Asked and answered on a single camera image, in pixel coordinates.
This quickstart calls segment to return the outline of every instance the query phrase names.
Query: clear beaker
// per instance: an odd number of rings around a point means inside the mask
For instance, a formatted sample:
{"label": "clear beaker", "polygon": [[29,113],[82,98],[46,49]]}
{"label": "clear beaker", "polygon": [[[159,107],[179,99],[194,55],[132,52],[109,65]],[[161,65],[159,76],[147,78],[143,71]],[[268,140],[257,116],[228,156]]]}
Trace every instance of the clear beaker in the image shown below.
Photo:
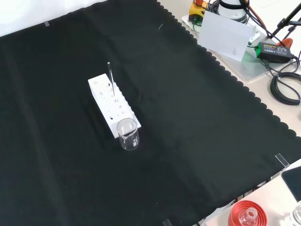
{"label": "clear beaker", "polygon": [[297,203],[296,208],[290,214],[291,224],[301,226],[301,201]]}
{"label": "clear beaker", "polygon": [[139,145],[138,125],[133,119],[123,119],[117,124],[117,132],[121,147],[127,151],[136,149]]}

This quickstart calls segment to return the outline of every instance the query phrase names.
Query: white card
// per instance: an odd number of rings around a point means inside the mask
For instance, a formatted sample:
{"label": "white card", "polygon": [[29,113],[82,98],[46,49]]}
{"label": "white card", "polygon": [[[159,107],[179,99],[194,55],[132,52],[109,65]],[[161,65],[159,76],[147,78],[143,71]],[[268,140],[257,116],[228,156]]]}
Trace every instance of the white card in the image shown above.
{"label": "white card", "polygon": [[252,36],[252,27],[206,11],[198,44],[241,61]]}

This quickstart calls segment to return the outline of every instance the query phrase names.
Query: black tripod leg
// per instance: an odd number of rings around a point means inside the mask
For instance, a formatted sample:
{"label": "black tripod leg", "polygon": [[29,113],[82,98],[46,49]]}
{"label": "black tripod leg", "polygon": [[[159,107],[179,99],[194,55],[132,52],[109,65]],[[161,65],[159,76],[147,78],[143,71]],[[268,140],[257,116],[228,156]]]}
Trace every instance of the black tripod leg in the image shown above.
{"label": "black tripod leg", "polygon": [[288,15],[287,18],[283,18],[277,25],[277,29],[272,33],[271,37],[274,37],[282,28],[288,26],[288,23],[292,20],[292,18],[301,10],[301,3],[293,10],[293,12]]}
{"label": "black tripod leg", "polygon": [[284,39],[286,39],[295,29],[296,29],[296,25],[294,25],[294,26],[291,26],[289,29],[288,29],[288,33],[287,33],[287,35],[284,37]]}

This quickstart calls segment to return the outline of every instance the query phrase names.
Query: black power adapter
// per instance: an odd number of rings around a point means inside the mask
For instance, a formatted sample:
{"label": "black power adapter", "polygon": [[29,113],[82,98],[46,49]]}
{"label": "black power adapter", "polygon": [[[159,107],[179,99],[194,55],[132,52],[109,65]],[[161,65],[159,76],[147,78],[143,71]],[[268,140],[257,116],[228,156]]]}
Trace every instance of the black power adapter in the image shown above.
{"label": "black power adapter", "polygon": [[285,64],[293,59],[290,49],[284,46],[259,42],[255,51],[257,58],[268,60],[270,63]]}

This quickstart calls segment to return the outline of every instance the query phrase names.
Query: black device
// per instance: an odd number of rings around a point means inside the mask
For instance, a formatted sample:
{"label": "black device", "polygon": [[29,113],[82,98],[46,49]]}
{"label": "black device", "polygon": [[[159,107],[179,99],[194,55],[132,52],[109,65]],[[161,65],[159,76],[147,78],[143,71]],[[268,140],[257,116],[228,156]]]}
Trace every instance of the black device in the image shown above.
{"label": "black device", "polygon": [[301,167],[285,171],[281,176],[297,202],[299,202],[301,200]]}
{"label": "black device", "polygon": [[268,60],[270,63],[284,64],[293,58],[289,48],[264,42],[259,42],[255,51],[257,58]]}
{"label": "black device", "polygon": [[287,18],[283,18],[277,25],[277,29],[271,35],[271,38],[274,37],[282,28],[285,26],[293,25],[288,29],[288,34],[284,37],[286,39],[295,29],[296,26],[301,26],[301,18],[298,21],[291,21],[291,19],[301,10],[301,3],[293,10],[293,12],[288,15]]}

